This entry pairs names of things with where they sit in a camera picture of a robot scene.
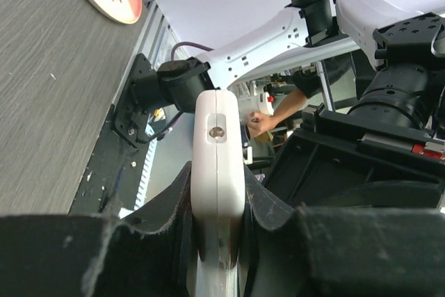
purple cable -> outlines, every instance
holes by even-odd
[[[175,52],[179,47],[193,47],[197,49],[201,49],[204,51],[212,51],[212,48],[206,47],[205,45],[200,45],[199,43],[194,42],[179,42],[175,44],[172,48],[172,53],[170,55],[170,59],[173,61],[175,59]]]

